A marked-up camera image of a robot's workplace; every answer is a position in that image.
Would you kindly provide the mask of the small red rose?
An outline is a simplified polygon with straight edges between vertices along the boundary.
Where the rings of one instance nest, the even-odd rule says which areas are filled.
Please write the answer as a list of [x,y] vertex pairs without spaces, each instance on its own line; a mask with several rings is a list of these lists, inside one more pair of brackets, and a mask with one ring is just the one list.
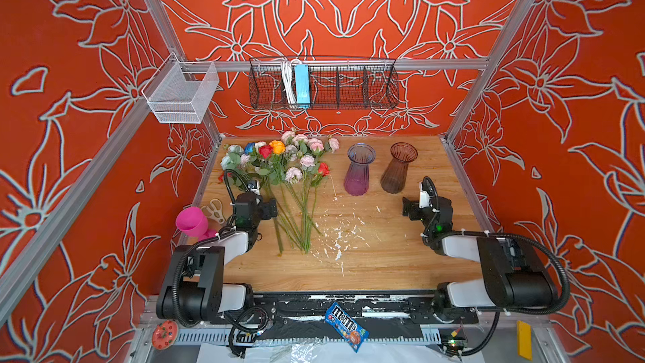
[[305,208],[305,210],[307,211],[307,216],[305,218],[304,228],[308,242],[311,242],[312,231],[316,229],[316,224],[314,223],[314,214],[317,207],[318,187],[329,175],[329,173],[330,171],[328,164],[325,162],[320,162],[307,184],[307,204]]

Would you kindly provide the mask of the purple glass vase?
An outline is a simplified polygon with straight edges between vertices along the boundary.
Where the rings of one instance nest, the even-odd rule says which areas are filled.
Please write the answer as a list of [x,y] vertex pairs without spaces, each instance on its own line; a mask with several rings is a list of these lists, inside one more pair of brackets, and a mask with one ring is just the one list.
[[344,178],[344,189],[351,196],[362,196],[370,184],[370,164],[376,159],[376,151],[365,143],[348,149],[349,167]]

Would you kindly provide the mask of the orange yellow rose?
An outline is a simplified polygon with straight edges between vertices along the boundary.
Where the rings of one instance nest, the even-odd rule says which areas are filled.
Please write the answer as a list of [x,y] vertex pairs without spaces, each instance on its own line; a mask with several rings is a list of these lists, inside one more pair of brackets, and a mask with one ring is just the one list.
[[299,193],[305,179],[300,165],[299,149],[276,139],[270,142],[270,190],[277,198],[278,236],[294,250],[306,253],[310,247],[310,236],[305,225],[303,196]]

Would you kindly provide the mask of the pink rose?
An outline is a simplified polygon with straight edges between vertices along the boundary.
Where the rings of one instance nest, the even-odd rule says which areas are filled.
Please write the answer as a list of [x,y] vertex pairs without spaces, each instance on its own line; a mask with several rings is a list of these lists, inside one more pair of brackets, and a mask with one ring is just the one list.
[[319,172],[320,162],[314,156],[307,155],[300,159],[302,178],[302,250],[307,254],[311,250],[312,231],[314,230],[313,214],[317,203],[317,187],[324,178]]

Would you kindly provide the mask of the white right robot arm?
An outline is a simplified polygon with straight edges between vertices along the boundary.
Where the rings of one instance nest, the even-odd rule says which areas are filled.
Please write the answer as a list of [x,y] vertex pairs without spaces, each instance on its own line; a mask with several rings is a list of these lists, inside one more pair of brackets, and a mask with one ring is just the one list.
[[423,224],[424,245],[436,254],[480,265],[481,278],[444,282],[435,292],[433,309],[449,316],[458,309],[549,315],[569,302],[566,269],[545,245],[513,233],[455,230],[453,207],[423,178],[418,201],[402,200],[402,215]]

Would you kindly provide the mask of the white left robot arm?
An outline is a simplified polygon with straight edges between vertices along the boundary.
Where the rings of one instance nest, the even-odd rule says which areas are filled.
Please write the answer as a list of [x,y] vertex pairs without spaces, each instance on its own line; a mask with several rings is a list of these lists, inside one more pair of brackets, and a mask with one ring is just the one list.
[[209,228],[208,218],[200,208],[179,213],[176,228],[196,235],[198,241],[174,251],[156,301],[157,318],[193,327],[201,322],[213,324],[225,313],[252,308],[252,287],[226,283],[224,269],[253,248],[260,223],[277,215],[274,199],[265,201],[253,192],[238,195],[233,202],[233,217],[219,230]]

